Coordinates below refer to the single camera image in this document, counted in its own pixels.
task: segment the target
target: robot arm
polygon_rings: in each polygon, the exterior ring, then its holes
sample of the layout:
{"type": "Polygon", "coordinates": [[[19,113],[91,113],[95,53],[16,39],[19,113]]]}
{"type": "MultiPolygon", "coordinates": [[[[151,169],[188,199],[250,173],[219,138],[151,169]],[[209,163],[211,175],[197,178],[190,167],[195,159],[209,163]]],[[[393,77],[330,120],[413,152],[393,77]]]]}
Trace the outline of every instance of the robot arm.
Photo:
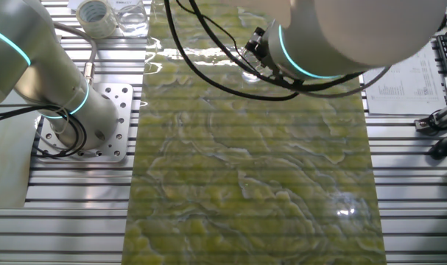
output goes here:
{"type": "MultiPolygon", "coordinates": [[[[28,103],[67,109],[87,132],[84,149],[101,146],[116,129],[115,105],[88,84],[66,54],[38,0],[0,1],[0,103],[12,89],[28,103]]],[[[41,112],[56,131],[65,128],[67,121],[57,113],[41,112]]],[[[77,134],[68,126],[58,138],[72,146],[77,134]]]]}
{"type": "Polygon", "coordinates": [[[275,73],[332,78],[390,66],[430,40],[447,0],[220,0],[271,15],[249,45],[275,73]]]}

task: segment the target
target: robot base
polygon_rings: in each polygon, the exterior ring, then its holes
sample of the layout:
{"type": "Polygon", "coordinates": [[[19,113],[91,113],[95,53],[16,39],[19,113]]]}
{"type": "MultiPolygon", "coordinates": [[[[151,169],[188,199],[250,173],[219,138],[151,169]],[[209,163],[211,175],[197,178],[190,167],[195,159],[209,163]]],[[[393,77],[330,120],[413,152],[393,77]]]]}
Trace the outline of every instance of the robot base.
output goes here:
{"type": "MultiPolygon", "coordinates": [[[[102,83],[94,85],[97,92],[108,97],[115,104],[119,112],[119,120],[115,133],[112,137],[104,142],[101,147],[88,151],[80,151],[68,158],[50,159],[41,158],[43,163],[95,163],[95,164],[112,164],[121,163],[127,157],[128,148],[128,132],[130,130],[130,120],[133,103],[133,87],[128,84],[102,83]]],[[[57,154],[60,150],[65,149],[60,140],[55,136],[50,123],[44,119],[41,136],[48,141],[40,139],[38,148],[47,151],[50,154],[57,154]]]]}

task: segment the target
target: tape roll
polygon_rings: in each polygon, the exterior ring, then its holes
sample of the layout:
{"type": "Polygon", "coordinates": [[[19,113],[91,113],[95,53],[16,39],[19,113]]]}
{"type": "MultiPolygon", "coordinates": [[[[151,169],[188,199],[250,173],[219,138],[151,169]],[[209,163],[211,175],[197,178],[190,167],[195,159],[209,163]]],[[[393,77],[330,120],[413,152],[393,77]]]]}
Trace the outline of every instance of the tape roll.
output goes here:
{"type": "Polygon", "coordinates": [[[76,18],[92,38],[106,38],[115,31],[117,23],[105,0],[86,0],[79,5],[76,18]]]}

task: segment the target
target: green marble slab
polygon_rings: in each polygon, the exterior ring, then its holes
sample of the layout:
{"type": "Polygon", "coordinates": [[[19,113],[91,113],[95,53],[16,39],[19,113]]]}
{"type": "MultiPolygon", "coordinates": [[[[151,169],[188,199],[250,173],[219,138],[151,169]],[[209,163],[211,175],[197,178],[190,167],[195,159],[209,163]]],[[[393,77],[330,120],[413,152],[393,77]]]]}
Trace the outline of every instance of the green marble slab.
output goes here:
{"type": "MultiPolygon", "coordinates": [[[[239,45],[269,21],[217,0],[199,4],[239,45]]],[[[197,19],[171,5],[203,72],[241,91],[288,94],[245,82],[197,19]]],[[[124,265],[385,264],[360,95],[274,103],[218,91],[183,62],[161,0],[150,36],[124,265]]]]}

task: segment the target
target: screw hole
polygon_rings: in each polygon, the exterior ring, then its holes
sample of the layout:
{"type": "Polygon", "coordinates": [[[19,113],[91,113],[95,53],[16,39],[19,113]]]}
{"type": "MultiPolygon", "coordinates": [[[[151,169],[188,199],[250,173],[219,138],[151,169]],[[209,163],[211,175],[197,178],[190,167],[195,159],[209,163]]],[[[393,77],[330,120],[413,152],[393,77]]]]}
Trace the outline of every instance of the screw hole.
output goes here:
{"type": "Polygon", "coordinates": [[[101,132],[101,131],[99,131],[99,130],[96,130],[96,131],[94,132],[94,134],[96,135],[96,137],[97,137],[100,141],[105,141],[105,140],[106,140],[106,139],[105,139],[105,135],[104,135],[103,132],[101,132]]]}

